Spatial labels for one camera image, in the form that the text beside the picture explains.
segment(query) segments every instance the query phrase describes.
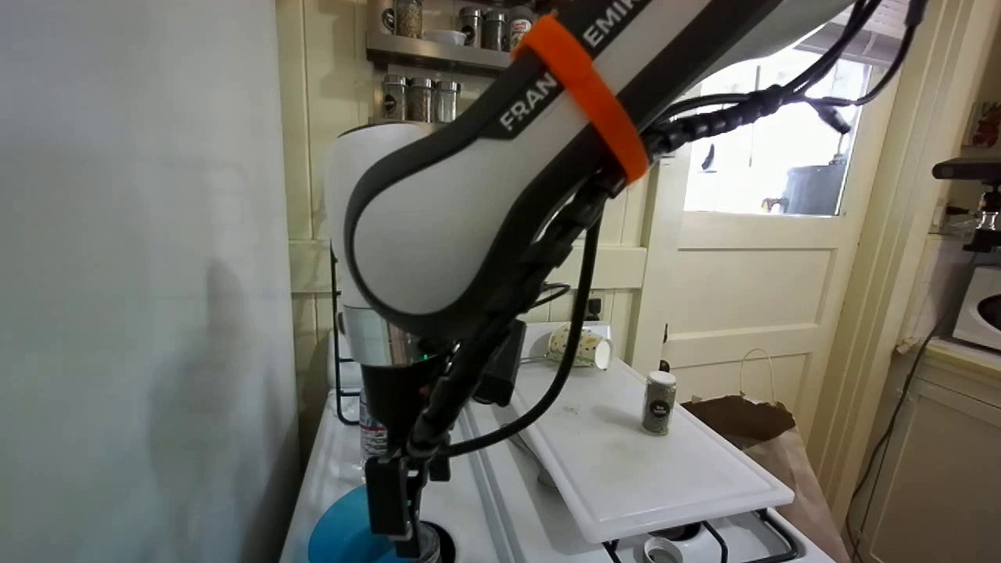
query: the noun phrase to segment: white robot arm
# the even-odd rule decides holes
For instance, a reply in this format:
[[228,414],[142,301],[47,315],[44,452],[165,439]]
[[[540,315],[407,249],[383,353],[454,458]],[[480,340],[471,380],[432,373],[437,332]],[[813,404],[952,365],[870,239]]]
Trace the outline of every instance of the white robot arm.
[[[553,19],[587,50],[649,151],[676,151],[805,104],[839,50],[790,84],[717,99],[727,110],[676,120],[698,104],[674,106],[708,73],[774,53],[849,2],[567,0]],[[854,0],[844,43],[876,7]],[[835,123],[839,99],[809,104]],[[373,417],[387,429],[366,468],[373,528],[409,542],[403,552],[414,552],[422,485],[414,472],[456,452],[443,439],[482,365],[625,181],[556,76],[522,50],[451,125],[373,125],[337,139],[327,183],[344,322]]]

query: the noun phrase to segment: shelf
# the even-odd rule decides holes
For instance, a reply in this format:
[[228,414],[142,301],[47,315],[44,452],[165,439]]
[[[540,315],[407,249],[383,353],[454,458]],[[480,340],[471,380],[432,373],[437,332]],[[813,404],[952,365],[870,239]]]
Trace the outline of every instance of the shelf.
[[511,67],[511,53],[505,50],[471,50],[456,43],[436,43],[422,38],[398,38],[368,30],[366,50],[375,67],[409,62],[409,67],[436,67],[436,68],[463,68],[480,76],[497,76]]

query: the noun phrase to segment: glass pane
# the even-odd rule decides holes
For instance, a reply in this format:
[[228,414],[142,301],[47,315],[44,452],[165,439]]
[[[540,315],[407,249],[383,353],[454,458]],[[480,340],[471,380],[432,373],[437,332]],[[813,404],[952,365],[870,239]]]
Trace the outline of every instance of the glass pane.
[[[783,50],[710,76],[698,93],[732,93],[784,84],[815,53]],[[841,60],[809,96],[859,96],[867,67]],[[850,134],[832,131],[805,104],[722,139],[691,145],[686,208],[835,215],[841,203]]]

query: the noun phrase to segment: orange band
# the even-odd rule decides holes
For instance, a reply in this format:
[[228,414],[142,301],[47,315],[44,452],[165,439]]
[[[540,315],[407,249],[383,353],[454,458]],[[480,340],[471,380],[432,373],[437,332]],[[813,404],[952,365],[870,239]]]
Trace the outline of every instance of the orange band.
[[598,76],[587,50],[553,19],[544,17],[522,38],[522,48],[553,73],[576,106],[598,127],[607,151],[620,159],[625,181],[638,181],[652,159],[620,96]]

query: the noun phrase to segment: white door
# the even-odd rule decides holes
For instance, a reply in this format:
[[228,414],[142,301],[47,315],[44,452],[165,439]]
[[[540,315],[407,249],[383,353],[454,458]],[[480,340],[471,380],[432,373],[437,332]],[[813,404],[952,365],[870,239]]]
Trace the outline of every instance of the white door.
[[[863,110],[850,151],[798,131],[815,123],[796,116],[661,162],[631,347],[638,370],[666,361],[683,401],[783,401],[809,434],[889,106],[890,91]],[[778,159],[800,151],[841,151],[849,166],[828,159],[784,175]],[[729,175],[732,162],[757,171]],[[823,183],[839,183],[841,197],[818,197]]]

